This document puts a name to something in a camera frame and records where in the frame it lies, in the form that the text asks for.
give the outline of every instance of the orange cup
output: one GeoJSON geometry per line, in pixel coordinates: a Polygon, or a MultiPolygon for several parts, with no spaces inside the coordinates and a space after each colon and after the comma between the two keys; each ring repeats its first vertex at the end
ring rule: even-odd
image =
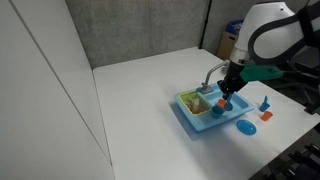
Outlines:
{"type": "Polygon", "coordinates": [[[266,111],[266,112],[264,112],[263,115],[261,116],[261,119],[262,119],[263,121],[268,121],[272,116],[273,116],[272,112],[266,111]]]}
{"type": "Polygon", "coordinates": [[[224,110],[224,105],[227,103],[224,99],[219,99],[217,105],[224,110]]]}

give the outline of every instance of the white tabletop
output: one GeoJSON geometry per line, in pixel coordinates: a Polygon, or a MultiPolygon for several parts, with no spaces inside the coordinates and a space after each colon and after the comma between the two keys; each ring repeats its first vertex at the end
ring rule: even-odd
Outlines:
{"type": "MultiPolygon", "coordinates": [[[[200,86],[221,60],[190,48],[94,70],[116,180],[248,179],[314,127],[320,118],[260,82],[239,93],[258,107],[268,95],[274,117],[255,109],[194,134],[175,94],[200,86]],[[236,122],[255,124],[253,136],[236,122]]],[[[210,83],[224,76],[214,72],[210,83]]]]}

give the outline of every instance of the toy sink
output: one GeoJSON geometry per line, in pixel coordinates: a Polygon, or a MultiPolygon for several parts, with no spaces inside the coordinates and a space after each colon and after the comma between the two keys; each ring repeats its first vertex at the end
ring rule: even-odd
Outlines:
{"type": "Polygon", "coordinates": [[[211,108],[217,104],[219,99],[222,98],[222,92],[217,84],[210,86],[214,91],[208,94],[202,94],[194,89],[174,96],[180,109],[196,133],[230,121],[254,109],[254,106],[249,101],[247,101],[238,93],[234,93],[231,98],[233,109],[231,111],[225,111],[220,118],[213,118],[210,114],[211,108]],[[196,98],[200,100],[201,110],[197,114],[194,114],[190,109],[190,106],[196,98]]]}

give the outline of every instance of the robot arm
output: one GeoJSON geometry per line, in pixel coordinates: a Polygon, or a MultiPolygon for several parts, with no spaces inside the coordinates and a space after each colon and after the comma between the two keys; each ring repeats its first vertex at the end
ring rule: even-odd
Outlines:
{"type": "Polygon", "coordinates": [[[247,84],[240,76],[246,66],[284,64],[306,46],[320,48],[319,40],[320,2],[297,14],[284,2],[253,6],[231,53],[227,75],[218,81],[223,98],[228,99],[247,84]]]}

